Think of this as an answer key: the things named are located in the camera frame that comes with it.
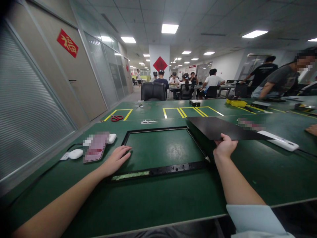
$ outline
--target ceiling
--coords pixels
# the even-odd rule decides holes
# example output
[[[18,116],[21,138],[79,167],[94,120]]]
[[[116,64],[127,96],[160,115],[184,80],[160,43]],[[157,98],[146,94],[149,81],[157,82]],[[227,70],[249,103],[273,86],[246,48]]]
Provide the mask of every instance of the ceiling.
[[[77,1],[109,28],[101,14],[107,16],[119,32],[111,29],[111,33],[126,46],[130,65],[135,67],[142,68],[139,62],[144,62],[150,68],[143,56],[149,53],[149,44],[170,45],[170,62],[182,58],[181,64],[194,64],[192,58],[204,61],[246,47],[300,50],[316,45],[307,40],[317,38],[317,0]],[[162,34],[163,23],[178,24],[176,34]],[[253,39],[241,38],[254,30],[269,32]],[[134,37],[136,44],[124,43],[120,36]],[[182,55],[183,51],[191,53]],[[203,55],[207,51],[215,54]]]

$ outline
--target white mouse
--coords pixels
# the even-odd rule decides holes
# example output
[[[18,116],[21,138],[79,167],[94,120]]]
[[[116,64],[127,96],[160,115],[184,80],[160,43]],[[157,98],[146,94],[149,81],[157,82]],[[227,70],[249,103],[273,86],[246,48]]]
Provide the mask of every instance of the white mouse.
[[[71,152],[69,152],[68,157],[71,159],[78,159],[84,154],[84,151],[82,149],[75,149]]]

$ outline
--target red scissors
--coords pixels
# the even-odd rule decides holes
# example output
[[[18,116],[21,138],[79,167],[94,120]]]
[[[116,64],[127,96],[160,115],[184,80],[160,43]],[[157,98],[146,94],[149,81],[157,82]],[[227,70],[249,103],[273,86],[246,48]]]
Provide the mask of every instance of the red scissors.
[[[120,121],[123,119],[123,116],[114,116],[114,115],[110,115],[111,116],[111,121]]]

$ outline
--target gray t-shirt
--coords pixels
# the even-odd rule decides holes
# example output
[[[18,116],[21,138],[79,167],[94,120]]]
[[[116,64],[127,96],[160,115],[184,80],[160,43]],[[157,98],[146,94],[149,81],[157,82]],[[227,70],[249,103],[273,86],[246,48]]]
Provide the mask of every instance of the gray t-shirt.
[[[297,72],[294,72],[289,65],[286,65],[267,76],[259,87],[264,87],[267,82],[275,83],[270,92],[278,92],[279,95],[282,95],[293,86],[296,77]]]

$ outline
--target black frame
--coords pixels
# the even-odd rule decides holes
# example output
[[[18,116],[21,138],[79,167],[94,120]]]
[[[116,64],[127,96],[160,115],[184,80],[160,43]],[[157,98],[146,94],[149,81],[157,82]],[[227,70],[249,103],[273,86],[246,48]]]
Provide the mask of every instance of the black frame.
[[[202,152],[204,157],[205,158],[207,157],[206,153],[204,152],[202,147],[199,145],[199,143],[196,140],[196,138],[194,137],[194,135],[191,133],[190,128],[187,126],[164,127],[164,128],[127,131],[121,145],[126,145],[130,134],[155,132],[155,131],[173,131],[173,130],[187,130],[187,132],[192,137],[192,139],[194,140],[194,142],[196,143],[196,145],[198,146],[198,148],[200,149],[200,151]],[[203,161],[192,162],[192,163],[170,165],[170,166],[163,166],[163,167],[157,167],[157,168],[149,168],[149,169],[144,169],[144,170],[135,170],[135,171],[127,172],[127,173],[115,173],[113,176],[111,176],[110,182],[118,182],[118,181],[124,181],[124,180],[129,180],[129,179],[135,179],[135,178],[139,178],[139,177],[152,177],[152,176],[157,176],[157,175],[179,173],[179,172],[185,172],[185,171],[196,170],[196,169],[204,169],[204,168],[208,168],[209,166],[210,166],[210,162],[207,159],[205,159]],[[126,177],[117,179],[118,176],[126,176]]]

